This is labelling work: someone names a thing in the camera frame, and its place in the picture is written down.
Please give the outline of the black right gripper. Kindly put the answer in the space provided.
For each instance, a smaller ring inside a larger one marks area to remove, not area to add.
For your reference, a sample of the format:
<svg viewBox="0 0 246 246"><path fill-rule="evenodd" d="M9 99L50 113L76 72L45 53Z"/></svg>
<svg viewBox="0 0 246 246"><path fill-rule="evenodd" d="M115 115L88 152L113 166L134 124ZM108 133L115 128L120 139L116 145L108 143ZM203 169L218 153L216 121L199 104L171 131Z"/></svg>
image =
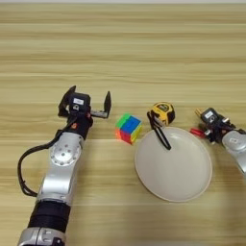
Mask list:
<svg viewBox="0 0 246 246"><path fill-rule="evenodd" d="M221 143L225 134L233 131L236 126L231 122L230 118L223 118L213 121L212 123L205 123L206 130L204 131L205 138L209 140L211 144Z"/></svg>

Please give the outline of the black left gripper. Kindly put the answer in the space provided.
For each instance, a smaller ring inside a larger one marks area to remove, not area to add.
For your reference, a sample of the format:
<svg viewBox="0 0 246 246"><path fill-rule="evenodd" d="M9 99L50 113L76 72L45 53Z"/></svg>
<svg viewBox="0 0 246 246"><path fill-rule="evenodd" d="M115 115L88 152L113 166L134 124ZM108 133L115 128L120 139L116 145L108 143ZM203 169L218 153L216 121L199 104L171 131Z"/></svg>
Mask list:
<svg viewBox="0 0 246 246"><path fill-rule="evenodd" d="M59 104L58 115L67 119L66 126L61 130L63 133L72 133L86 139L88 130L93 125L93 118L107 119L111 111L111 92L108 91L103 111L69 112L66 107L69 105L70 96L75 92L76 87L72 86L62 97Z"/></svg>

